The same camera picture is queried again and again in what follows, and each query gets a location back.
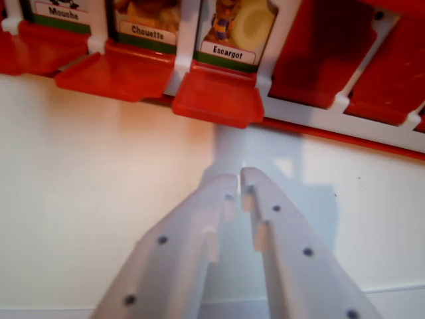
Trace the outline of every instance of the red plastic tray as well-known text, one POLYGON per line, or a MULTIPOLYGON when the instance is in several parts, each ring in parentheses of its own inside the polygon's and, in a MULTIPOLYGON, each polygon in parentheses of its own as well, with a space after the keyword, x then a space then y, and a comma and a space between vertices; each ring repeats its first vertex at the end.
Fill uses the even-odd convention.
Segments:
POLYGON ((255 74, 228 72, 194 62, 173 101, 173 112, 217 124, 245 128, 260 122, 264 109, 255 74))
POLYGON ((425 21, 424 0, 360 0, 375 7, 390 9, 405 17, 425 21))
POLYGON ((425 22, 401 18, 353 87, 345 113, 399 125, 425 100, 425 22))
POLYGON ((55 76, 56 85, 128 102, 159 98, 173 74, 175 55, 106 43, 96 53, 55 76))
POLYGON ((269 95, 332 105, 377 35, 374 9, 357 0, 303 0, 274 69, 269 95))
POLYGON ((84 56, 88 37, 23 21, 19 35, 0 34, 0 73, 50 74, 84 56))

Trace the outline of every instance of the white surface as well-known text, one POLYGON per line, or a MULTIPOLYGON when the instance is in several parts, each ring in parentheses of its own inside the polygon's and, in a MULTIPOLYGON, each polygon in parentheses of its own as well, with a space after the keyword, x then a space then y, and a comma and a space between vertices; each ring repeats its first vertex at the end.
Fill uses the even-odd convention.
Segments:
MULTIPOLYGON (((93 308, 133 244, 200 180, 268 174, 363 290, 425 284, 425 166, 319 138, 0 76, 0 308, 93 308)), ((226 226, 205 302, 265 297, 249 215, 226 226)))
POLYGON ((262 171, 240 172, 242 208, 262 254, 271 319, 382 318, 288 196, 262 171))
POLYGON ((224 221, 235 215, 238 178, 220 174, 137 242, 91 319, 196 319, 224 221), (134 304, 124 304, 132 296, 134 304))
POLYGON ((12 35, 18 34, 18 25, 23 20, 21 4, 19 0, 4 0, 7 18, 1 22, 3 31, 9 31, 12 35))
MULTIPOLYGON (((423 319, 425 289, 367 294, 384 319, 423 319)), ((0 319, 88 319, 86 310, 0 310, 0 319)), ((198 319, 266 319, 267 300, 203 304, 198 319)))
POLYGON ((105 53, 105 43, 108 40, 108 23, 106 21, 105 1, 89 0, 88 14, 90 16, 90 37, 87 40, 89 53, 105 53))

